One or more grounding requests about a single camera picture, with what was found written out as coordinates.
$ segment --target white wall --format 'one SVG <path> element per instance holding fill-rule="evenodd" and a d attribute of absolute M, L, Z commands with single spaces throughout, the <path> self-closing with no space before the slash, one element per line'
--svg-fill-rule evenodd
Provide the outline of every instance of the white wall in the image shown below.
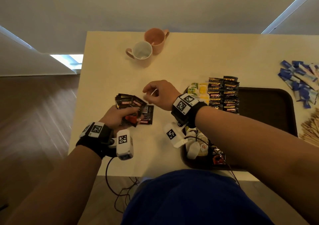
<path fill-rule="evenodd" d="M 53 57 L 30 50 L 0 33 L 0 76 L 74 74 Z"/>
<path fill-rule="evenodd" d="M 41 53 L 83 53 L 88 30 L 261 33 L 294 0 L 0 0 L 0 25 Z"/>
<path fill-rule="evenodd" d="M 319 35 L 319 0 L 307 0 L 271 34 Z"/>

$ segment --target wristband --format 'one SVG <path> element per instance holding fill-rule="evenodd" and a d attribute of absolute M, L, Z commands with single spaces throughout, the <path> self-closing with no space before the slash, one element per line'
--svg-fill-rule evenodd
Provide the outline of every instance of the wristband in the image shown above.
<path fill-rule="evenodd" d="M 76 146 L 83 145 L 94 151 L 101 159 L 105 156 L 116 157 L 112 145 L 113 130 L 101 122 L 90 123 L 81 133 Z"/>
<path fill-rule="evenodd" d="M 207 106 L 204 100 L 193 94 L 185 93 L 178 96 L 172 106 L 171 114 L 181 124 L 187 124 L 190 128 L 194 128 L 196 114 L 203 106 Z"/>

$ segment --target person's left hand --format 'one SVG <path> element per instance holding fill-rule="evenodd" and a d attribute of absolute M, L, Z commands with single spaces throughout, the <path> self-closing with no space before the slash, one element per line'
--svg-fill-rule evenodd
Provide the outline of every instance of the person's left hand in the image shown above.
<path fill-rule="evenodd" d="M 114 130 L 114 135 L 120 130 L 127 129 L 130 126 L 123 125 L 120 126 L 122 122 L 122 118 L 136 113 L 138 111 L 138 107 L 129 107 L 124 109 L 117 109 L 116 105 L 111 106 L 111 108 L 106 112 L 106 114 L 100 119 L 100 122 L 105 123 L 106 126 Z M 138 124 L 140 124 L 143 115 L 140 117 Z"/>

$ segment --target person's right hand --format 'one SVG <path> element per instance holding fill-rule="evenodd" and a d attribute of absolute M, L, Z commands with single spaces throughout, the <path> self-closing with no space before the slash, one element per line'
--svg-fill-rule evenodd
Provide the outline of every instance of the person's right hand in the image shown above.
<path fill-rule="evenodd" d="M 148 101 L 149 104 L 154 104 L 166 111 L 172 110 L 173 103 L 176 101 L 177 97 L 181 95 L 172 83 L 166 80 L 148 83 L 144 87 L 143 93 L 146 93 L 144 100 Z"/>

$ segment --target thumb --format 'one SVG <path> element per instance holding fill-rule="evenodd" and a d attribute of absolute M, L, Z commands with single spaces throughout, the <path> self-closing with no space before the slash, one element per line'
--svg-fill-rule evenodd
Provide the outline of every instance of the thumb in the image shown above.
<path fill-rule="evenodd" d="M 129 108 L 124 108 L 124 109 L 119 109 L 118 113 L 124 117 L 133 113 L 136 113 L 138 111 L 138 107 L 129 107 Z"/>
<path fill-rule="evenodd" d="M 144 100 L 148 101 L 149 104 L 156 104 L 159 100 L 159 97 L 146 94 L 146 95 L 144 95 Z"/>

